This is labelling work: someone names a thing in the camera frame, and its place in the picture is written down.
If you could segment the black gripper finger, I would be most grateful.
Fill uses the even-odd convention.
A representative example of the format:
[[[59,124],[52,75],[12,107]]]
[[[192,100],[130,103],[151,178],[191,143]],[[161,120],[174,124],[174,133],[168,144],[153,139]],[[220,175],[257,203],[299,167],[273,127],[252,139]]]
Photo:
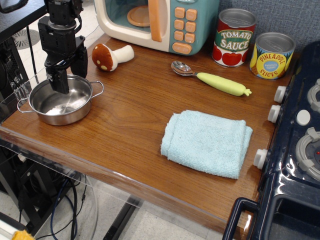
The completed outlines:
[[[47,68],[46,76],[54,91],[65,95],[69,93],[68,76],[65,69]]]
[[[73,62],[70,65],[71,72],[74,75],[85,78],[88,72],[88,52],[86,47],[79,48],[74,55]]]

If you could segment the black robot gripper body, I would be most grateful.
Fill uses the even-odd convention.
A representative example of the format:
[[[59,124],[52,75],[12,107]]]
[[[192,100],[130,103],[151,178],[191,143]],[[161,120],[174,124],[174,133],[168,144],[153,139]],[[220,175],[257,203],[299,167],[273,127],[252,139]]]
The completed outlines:
[[[47,53],[46,67],[54,67],[57,70],[71,68],[76,51],[85,47],[85,37],[76,37],[79,29],[81,26],[77,26],[74,19],[67,25],[55,24],[49,16],[44,16],[38,21],[41,46]]]

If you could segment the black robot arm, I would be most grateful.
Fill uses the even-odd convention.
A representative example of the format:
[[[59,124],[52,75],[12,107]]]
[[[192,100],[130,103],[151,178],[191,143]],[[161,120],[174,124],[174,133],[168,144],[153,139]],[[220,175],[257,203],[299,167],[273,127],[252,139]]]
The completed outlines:
[[[44,3],[49,15],[38,21],[38,30],[42,50],[47,53],[46,77],[54,91],[68,94],[67,69],[83,78],[88,71],[85,37],[76,37],[82,28],[83,1],[46,0]]]

